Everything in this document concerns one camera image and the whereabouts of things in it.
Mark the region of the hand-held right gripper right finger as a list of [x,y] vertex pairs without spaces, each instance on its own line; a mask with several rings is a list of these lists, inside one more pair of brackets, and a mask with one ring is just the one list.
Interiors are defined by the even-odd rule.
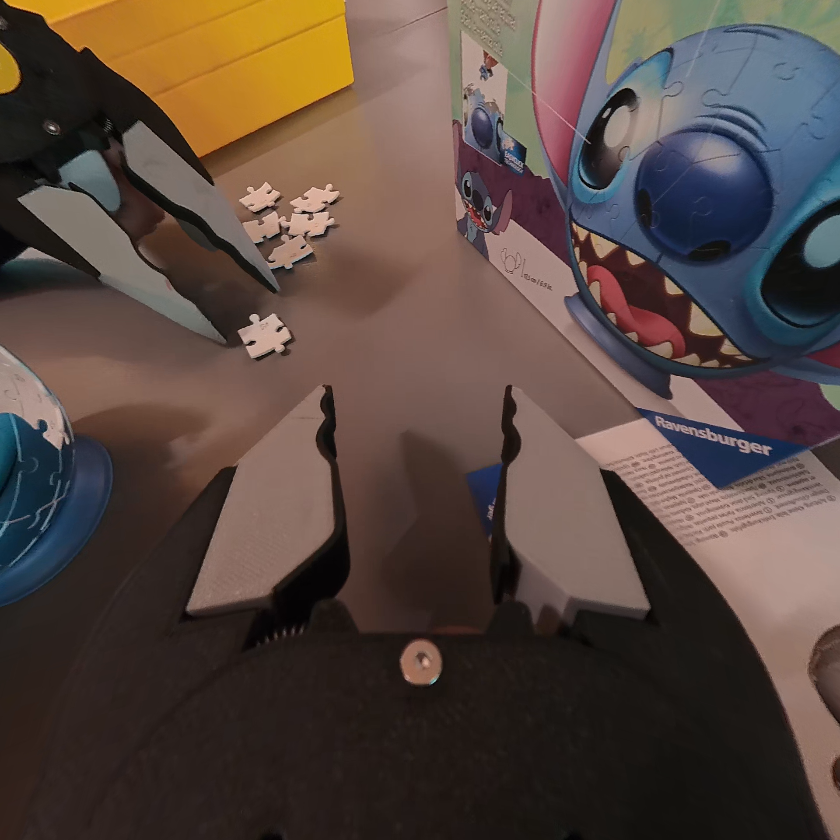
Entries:
[[567,626],[582,611],[645,619],[649,600],[597,461],[518,387],[505,391],[501,430],[494,603]]

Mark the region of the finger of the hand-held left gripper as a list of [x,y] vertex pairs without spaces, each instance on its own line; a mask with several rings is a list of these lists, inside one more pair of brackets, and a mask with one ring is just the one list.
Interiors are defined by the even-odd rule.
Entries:
[[152,266],[130,236],[90,195],[40,185],[18,201],[87,261],[100,281],[164,317],[217,343],[224,336]]
[[265,288],[278,291],[266,258],[227,198],[141,121],[123,132],[123,171],[139,191],[182,226],[193,226],[212,249],[222,250]]

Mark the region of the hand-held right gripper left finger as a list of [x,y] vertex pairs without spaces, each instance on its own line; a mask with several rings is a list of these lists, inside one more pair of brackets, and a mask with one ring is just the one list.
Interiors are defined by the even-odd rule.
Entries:
[[186,610],[308,614],[349,575],[332,388],[318,385],[237,463]]

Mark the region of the cartoon printed puzzle box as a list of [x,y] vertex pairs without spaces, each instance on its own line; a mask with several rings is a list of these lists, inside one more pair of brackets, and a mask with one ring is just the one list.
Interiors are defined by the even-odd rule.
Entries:
[[714,487],[838,439],[838,2],[448,2],[457,230]]

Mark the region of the yellow plastic bin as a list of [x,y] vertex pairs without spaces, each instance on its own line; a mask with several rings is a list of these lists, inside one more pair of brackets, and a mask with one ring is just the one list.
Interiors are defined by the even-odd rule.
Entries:
[[344,1],[37,1],[205,156],[353,83]]

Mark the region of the white instruction leaflet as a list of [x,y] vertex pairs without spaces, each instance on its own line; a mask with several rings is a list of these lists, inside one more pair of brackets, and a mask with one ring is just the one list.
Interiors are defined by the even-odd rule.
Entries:
[[[838,838],[838,478],[802,454],[714,487],[646,420],[575,440],[710,579],[769,673],[816,808]],[[501,463],[467,475],[483,527]]]

